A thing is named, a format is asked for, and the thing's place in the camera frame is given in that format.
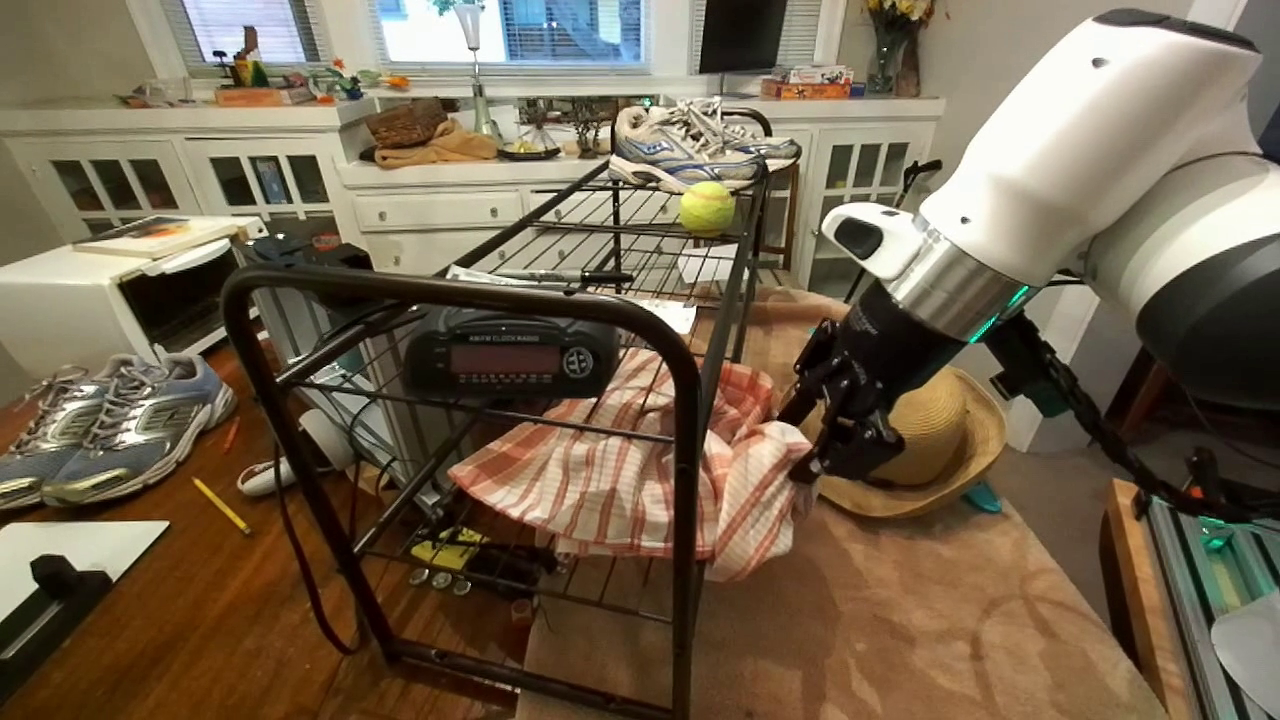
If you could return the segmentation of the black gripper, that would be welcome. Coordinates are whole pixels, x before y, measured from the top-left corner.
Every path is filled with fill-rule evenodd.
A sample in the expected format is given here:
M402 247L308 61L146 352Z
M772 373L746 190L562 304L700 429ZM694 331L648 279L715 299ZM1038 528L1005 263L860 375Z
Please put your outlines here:
M872 279L838 319L818 319L794 356L794 392L783 404L786 424L803 424L824 407L824 424L792 478L818 477L869 478L902 451L891 407L902 392L932 378L958 345L911 311Z

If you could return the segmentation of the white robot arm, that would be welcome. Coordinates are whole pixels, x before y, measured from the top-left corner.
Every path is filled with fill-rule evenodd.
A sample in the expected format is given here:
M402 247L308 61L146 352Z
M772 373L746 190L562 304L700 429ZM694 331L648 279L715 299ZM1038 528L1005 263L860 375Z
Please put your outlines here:
M1280 164L1249 122L1258 46L1228 27L1110 8L1062 33L994 105L953 174L902 213L853 199L818 237L869 274L794 360L803 478L860 478L902 451L891 407L957 352L994 386L1094 424L1098 407L1022 304L1077 263L1172 378L1280 407Z

